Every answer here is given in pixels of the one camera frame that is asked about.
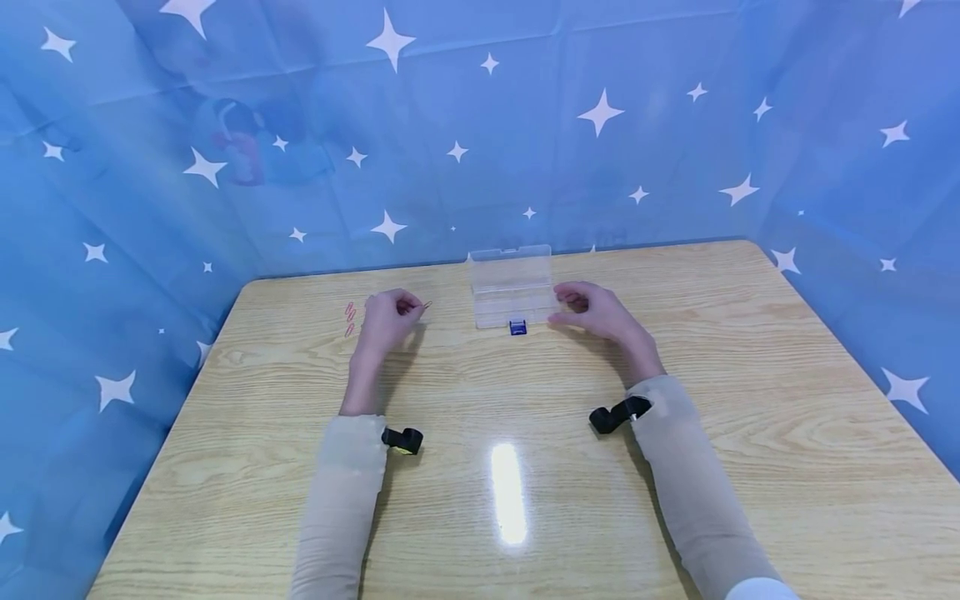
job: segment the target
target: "plastic box lid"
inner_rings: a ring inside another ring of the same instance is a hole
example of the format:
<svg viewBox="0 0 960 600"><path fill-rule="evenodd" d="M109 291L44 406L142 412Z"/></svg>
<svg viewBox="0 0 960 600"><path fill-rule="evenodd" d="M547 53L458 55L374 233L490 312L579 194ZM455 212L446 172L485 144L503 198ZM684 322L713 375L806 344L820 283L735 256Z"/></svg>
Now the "plastic box lid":
<svg viewBox="0 0 960 600"><path fill-rule="evenodd" d="M478 329L506 327L519 320L546 323L557 311L548 245L471 252L470 258Z"/></svg>

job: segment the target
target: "white star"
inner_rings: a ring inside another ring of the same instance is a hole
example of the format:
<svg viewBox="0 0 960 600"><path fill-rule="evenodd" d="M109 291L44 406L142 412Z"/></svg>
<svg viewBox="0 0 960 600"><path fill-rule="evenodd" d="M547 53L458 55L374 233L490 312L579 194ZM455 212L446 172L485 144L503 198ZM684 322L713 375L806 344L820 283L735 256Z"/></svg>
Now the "white star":
<svg viewBox="0 0 960 600"><path fill-rule="evenodd" d="M904 402L909 402L911 406L921 411L925 415L929 413L926 412L924 403L920 400L920 389L924 384L930 380L929 377L922 377L920 379L900 379L893 373L883 369L883 374L887 376L887 381L890 382L890 391L887 392L887 399L891 402L895 400L902 400Z"/></svg>
<svg viewBox="0 0 960 600"><path fill-rule="evenodd" d="M643 191L643 186L641 185L640 187L638 187L638 188L636 189L636 192L634 192L633 194L630 195L630 197L633 198L634 200L636 200L636 203L637 203L637 204L640 204L640 200L641 200L644 196L649 196L649 195L650 195L650 194L649 194L648 192L644 192L644 191Z"/></svg>
<svg viewBox="0 0 960 600"><path fill-rule="evenodd" d="M206 362L206 356L210 353L211 344L204 344L201 341L197 341L197 348L200 349L200 364L198 367L202 367Z"/></svg>
<svg viewBox="0 0 960 600"><path fill-rule="evenodd" d="M65 59L73 62L73 57L70 56L70 48L73 48L77 42L72 39L63 39L46 27L43 28L43 31L47 32L47 40L40 46L40 50L59 52Z"/></svg>
<svg viewBox="0 0 960 600"><path fill-rule="evenodd" d="M23 530L10 521L10 513L4 513L3 516L0 516L0 544L3 544L3 540L7 536L18 534L21 531Z"/></svg>
<svg viewBox="0 0 960 600"><path fill-rule="evenodd" d="M917 6L918 4L920 4L920 0L903 0L903 4L900 5L899 18L903 18L903 16L906 14L907 11Z"/></svg>
<svg viewBox="0 0 960 600"><path fill-rule="evenodd" d="M387 211L383 211L383 223L371 229L371 231L376 231L377 233L383 233L390 239L390 243L394 243L394 236L401 229L405 229L407 226L401 225L399 223L394 223L390 220L390 215L387 214Z"/></svg>
<svg viewBox="0 0 960 600"><path fill-rule="evenodd" d="M206 39L204 32L204 23L200 17L204 11L213 6L217 0L167 0L167 3L160 8L160 12L167 14L178 14L189 21L190 25L197 30L200 37Z"/></svg>
<svg viewBox="0 0 960 600"><path fill-rule="evenodd" d="M697 86L696 86L696 87L694 87L694 88L691 89L690 91L686 92L686 95L687 95L687 96L690 96L691 98L693 98L693 102L696 102L696 101L697 101L697 98L700 98L701 96L703 96L703 95L706 94L706 93L707 93L707 91L704 89L703 82L699 82L699 83L697 83Z"/></svg>
<svg viewBox="0 0 960 600"><path fill-rule="evenodd" d="M461 148L461 147L460 147L460 142L454 140L454 141L453 141L453 150L451 150L450 152L448 152L448 153L446 153L446 154L447 154L448 156L453 156L454 158L457 159L457 162L460 162L460 157L463 156L464 154L466 154L468 151L469 151L469 148Z"/></svg>
<svg viewBox="0 0 960 600"><path fill-rule="evenodd" d="M593 129L596 132L597 137L600 137L600 130L603 129L604 124L618 114L623 114L623 110L620 110L619 108L613 108L607 103L607 89L604 87L603 91L600 93L600 102L597 103L597 106L591 108L577 118L593 121Z"/></svg>
<svg viewBox="0 0 960 600"><path fill-rule="evenodd" d="M223 169L227 164L225 162L210 162L203 157L196 148L190 147L190 150L193 151L193 164L183 171L186 175L199 175L205 177L210 183L213 183L213 187L220 189L220 184L217 183L217 173Z"/></svg>
<svg viewBox="0 0 960 600"><path fill-rule="evenodd" d="M106 377L95 377L97 383L100 384L100 412L104 412L104 409L107 408L108 404L114 400L120 400L121 402L128 402L133 404L133 396L130 394L130 387L133 385L133 380L136 379L136 371L131 372L125 379L120 381L114 381L112 379L107 379Z"/></svg>
<svg viewBox="0 0 960 600"><path fill-rule="evenodd" d="M793 262L793 253L797 249L794 248L790 252L777 252L776 250L770 250L773 253L774 258L777 260L777 269L781 273L786 271L793 271L797 275L800 274L800 269L797 268L797 265Z"/></svg>
<svg viewBox="0 0 960 600"><path fill-rule="evenodd" d="M754 110L754 114L756 115L756 121L759 123L760 117L762 117L766 113L766 111L771 108L773 107L767 104L767 97L764 96L763 101L760 102L760 106L756 107L756 110Z"/></svg>
<svg viewBox="0 0 960 600"><path fill-rule="evenodd" d="M360 154L359 152L357 152L357 149L353 148L352 146L350 146L350 148L353 149L353 152L350 153L350 156L347 156L347 160L352 160L357 165L357 168L359 169L360 163L363 162L363 159L366 158L367 155Z"/></svg>
<svg viewBox="0 0 960 600"><path fill-rule="evenodd" d="M0 331L0 350L13 351L11 339L13 334L20 330L20 327L14 327L10 331Z"/></svg>
<svg viewBox="0 0 960 600"><path fill-rule="evenodd" d="M482 66L483 68L487 69L487 72L492 75L492 74L493 74L493 68L496 67L498 64L500 64L500 63L497 62L496 60L494 60L494 59L493 59L493 55L488 52L488 53L487 53L487 59L484 60L484 61L480 64L480 66Z"/></svg>
<svg viewBox="0 0 960 600"><path fill-rule="evenodd" d="M90 246L84 242L84 248L86 248L86 260L84 262L90 262L91 260L100 260L103 262L108 262L107 257L104 256L104 250L106 249L107 244L101 244L100 246Z"/></svg>
<svg viewBox="0 0 960 600"><path fill-rule="evenodd" d="M900 141L910 139L910 137L906 134L906 121L903 121L896 127L888 127L885 130L880 130L880 133L883 133L884 135L887 136L887 138L883 140L884 148L886 148L887 146L889 146L894 142L900 142Z"/></svg>
<svg viewBox="0 0 960 600"><path fill-rule="evenodd" d="M751 174L748 173L743 183L740 183L736 187L728 187L727 189L720 190L721 194L730 194L730 206L733 206L760 189L750 185L750 175Z"/></svg>
<svg viewBox="0 0 960 600"><path fill-rule="evenodd" d="M394 24L390 22L387 9L383 9L383 33L372 39L367 45L387 53L387 57L390 58L390 64L394 66L394 72L397 73L396 60L400 56L400 50L415 39L415 37L401 36L395 32Z"/></svg>
<svg viewBox="0 0 960 600"><path fill-rule="evenodd" d="M53 144L43 142L43 147L46 149L46 151L43 153L44 158L56 158L60 162L63 162L62 146L54 146Z"/></svg>

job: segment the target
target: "wood grain surface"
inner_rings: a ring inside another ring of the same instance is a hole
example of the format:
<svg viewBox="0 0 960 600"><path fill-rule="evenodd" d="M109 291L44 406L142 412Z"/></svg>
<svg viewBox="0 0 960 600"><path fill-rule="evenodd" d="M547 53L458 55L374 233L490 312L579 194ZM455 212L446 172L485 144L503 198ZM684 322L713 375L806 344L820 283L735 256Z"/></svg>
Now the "wood grain surface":
<svg viewBox="0 0 960 600"><path fill-rule="evenodd" d="M747 242L555 257L657 337L774 564L805 600L960 597L960 486ZM229 315L91 598L281 598L369 294L433 304L381 384L392 455L363 597L696 598L621 427L606 343L477 330L468 265L257 281ZM516 462L510 460L516 456Z"/></svg>

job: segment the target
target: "arm sleeve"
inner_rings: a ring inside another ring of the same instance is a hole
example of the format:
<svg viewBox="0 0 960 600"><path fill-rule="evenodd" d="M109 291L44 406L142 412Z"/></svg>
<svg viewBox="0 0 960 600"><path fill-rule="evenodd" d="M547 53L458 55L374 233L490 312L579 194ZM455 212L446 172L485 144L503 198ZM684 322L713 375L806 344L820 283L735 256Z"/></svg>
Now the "arm sleeve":
<svg viewBox="0 0 960 600"><path fill-rule="evenodd" d="M724 600L750 579L780 583L680 382L661 375L628 394L653 404L632 422L634 435L653 471L670 538L704 599Z"/></svg>
<svg viewBox="0 0 960 600"><path fill-rule="evenodd" d="M290 598L353 600L370 538L387 449L381 416L334 417L327 426L300 523Z"/></svg>

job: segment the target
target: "blue backdrop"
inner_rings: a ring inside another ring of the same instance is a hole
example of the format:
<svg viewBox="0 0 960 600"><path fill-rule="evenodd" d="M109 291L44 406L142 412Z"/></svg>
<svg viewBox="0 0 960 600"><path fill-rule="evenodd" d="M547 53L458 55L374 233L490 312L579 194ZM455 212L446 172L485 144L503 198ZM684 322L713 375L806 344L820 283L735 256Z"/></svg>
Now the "blue backdrop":
<svg viewBox="0 0 960 600"><path fill-rule="evenodd" d="M955 2L34 0L0 23L0 597L84 594L264 276L746 237L960 474Z"/></svg>

